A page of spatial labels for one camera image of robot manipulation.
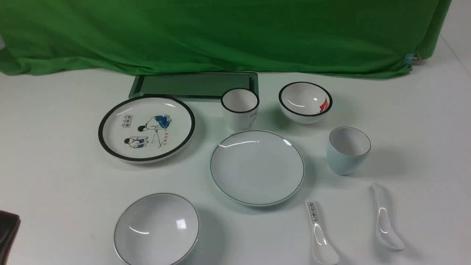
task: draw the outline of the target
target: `white spoon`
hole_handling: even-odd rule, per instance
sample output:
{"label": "white spoon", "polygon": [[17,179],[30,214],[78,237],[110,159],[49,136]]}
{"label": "white spoon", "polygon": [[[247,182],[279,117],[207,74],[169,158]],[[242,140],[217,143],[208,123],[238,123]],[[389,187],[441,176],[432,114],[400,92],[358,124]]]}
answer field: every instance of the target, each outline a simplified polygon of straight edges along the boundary
{"label": "white spoon", "polygon": [[394,232],[391,223],[389,222],[388,211],[386,209],[387,198],[386,194],[384,193],[384,187],[376,183],[373,183],[371,187],[374,190],[376,205],[378,206],[378,216],[376,218],[376,236],[385,246],[394,250],[404,250],[404,242],[402,242],[396,232]]}
{"label": "white spoon", "polygon": [[324,236],[319,225],[319,207],[315,201],[304,203],[308,210],[309,220],[312,229],[312,256],[320,264],[336,265],[339,262],[339,255],[333,249],[329,241]]}

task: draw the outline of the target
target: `rectangular tray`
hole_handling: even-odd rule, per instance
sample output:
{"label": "rectangular tray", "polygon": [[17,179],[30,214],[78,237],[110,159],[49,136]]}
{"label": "rectangular tray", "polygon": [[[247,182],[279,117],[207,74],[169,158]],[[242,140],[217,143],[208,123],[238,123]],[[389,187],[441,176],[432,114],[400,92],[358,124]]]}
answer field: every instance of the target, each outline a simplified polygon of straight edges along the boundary
{"label": "rectangular tray", "polygon": [[136,76],[129,98],[146,94],[176,98],[220,99],[232,88],[249,89],[258,95],[258,75],[254,72],[207,72],[194,74]]}

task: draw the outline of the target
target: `decorated plate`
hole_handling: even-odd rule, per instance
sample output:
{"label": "decorated plate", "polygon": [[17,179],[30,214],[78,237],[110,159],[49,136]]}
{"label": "decorated plate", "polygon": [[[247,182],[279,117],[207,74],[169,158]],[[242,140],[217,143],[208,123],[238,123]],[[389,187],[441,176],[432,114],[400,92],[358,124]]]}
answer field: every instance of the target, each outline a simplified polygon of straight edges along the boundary
{"label": "decorated plate", "polygon": [[147,95],[122,102],[103,118],[101,146],[133,163],[150,163],[177,153],[191,139],[195,116],[178,99]]}

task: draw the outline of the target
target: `cartoon illustration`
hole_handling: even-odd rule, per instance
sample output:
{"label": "cartoon illustration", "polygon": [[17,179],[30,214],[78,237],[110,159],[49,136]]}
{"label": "cartoon illustration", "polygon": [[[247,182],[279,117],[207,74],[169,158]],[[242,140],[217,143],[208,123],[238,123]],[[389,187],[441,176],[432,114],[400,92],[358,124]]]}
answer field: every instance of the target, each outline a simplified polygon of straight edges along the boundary
{"label": "cartoon illustration", "polygon": [[139,126],[138,131],[139,132],[144,132],[144,131],[147,131],[147,130],[155,131],[154,137],[152,138],[151,143],[154,143],[155,137],[157,136],[157,139],[159,140],[159,148],[160,148],[162,145],[167,144],[166,142],[167,142],[167,138],[168,138],[168,133],[167,132],[165,133],[165,137],[161,137],[159,135],[159,131],[161,131],[161,130],[167,131],[167,128],[170,126],[171,122],[172,122],[172,119],[170,119],[169,115],[154,116],[146,123],[146,125]]}
{"label": "cartoon illustration", "polygon": [[158,129],[167,130],[167,128],[170,125],[170,122],[172,122],[172,119],[170,119],[169,115],[154,116],[146,123],[146,125],[139,126],[138,131],[143,132],[146,130],[158,130]]}
{"label": "cartoon illustration", "polygon": [[147,140],[149,137],[147,136],[131,136],[129,138],[124,139],[124,143],[128,144],[132,148],[142,148],[146,147],[149,143]]}

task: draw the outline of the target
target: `green cloth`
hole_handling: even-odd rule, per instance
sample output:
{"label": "green cloth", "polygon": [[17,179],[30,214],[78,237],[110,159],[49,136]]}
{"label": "green cloth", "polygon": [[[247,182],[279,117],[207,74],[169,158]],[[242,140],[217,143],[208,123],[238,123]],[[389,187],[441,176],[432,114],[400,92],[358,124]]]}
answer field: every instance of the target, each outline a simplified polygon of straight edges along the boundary
{"label": "green cloth", "polygon": [[0,71],[313,72],[388,78],[429,58],[451,0],[6,0]]}

